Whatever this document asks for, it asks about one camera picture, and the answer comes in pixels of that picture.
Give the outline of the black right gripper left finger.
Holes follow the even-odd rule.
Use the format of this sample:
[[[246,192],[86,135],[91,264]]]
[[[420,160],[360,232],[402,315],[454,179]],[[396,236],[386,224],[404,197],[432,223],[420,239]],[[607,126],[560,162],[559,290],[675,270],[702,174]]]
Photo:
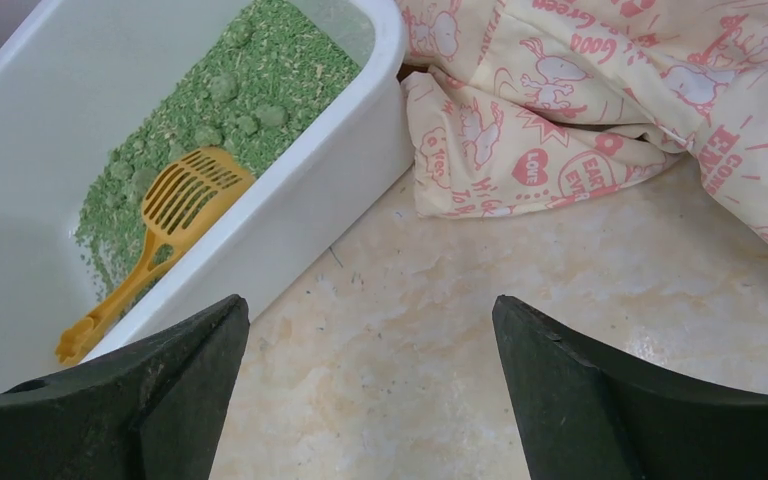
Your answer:
[[[249,334],[231,295],[0,393],[0,479],[206,479]]]

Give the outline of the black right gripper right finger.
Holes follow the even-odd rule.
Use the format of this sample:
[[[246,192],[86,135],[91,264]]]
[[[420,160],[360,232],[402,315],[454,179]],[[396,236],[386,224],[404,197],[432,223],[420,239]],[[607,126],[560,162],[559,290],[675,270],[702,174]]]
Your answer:
[[[768,394],[657,366],[512,297],[492,321],[534,479],[768,479]]]

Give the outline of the yellow plastic litter scoop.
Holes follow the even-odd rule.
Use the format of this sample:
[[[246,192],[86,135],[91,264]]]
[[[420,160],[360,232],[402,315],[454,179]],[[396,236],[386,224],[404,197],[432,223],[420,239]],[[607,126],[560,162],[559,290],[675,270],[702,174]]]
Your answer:
[[[136,266],[100,304],[60,336],[55,356],[71,367],[106,335],[126,307],[167,273],[254,184],[256,177],[219,147],[203,147],[170,163],[145,194],[146,227]]]

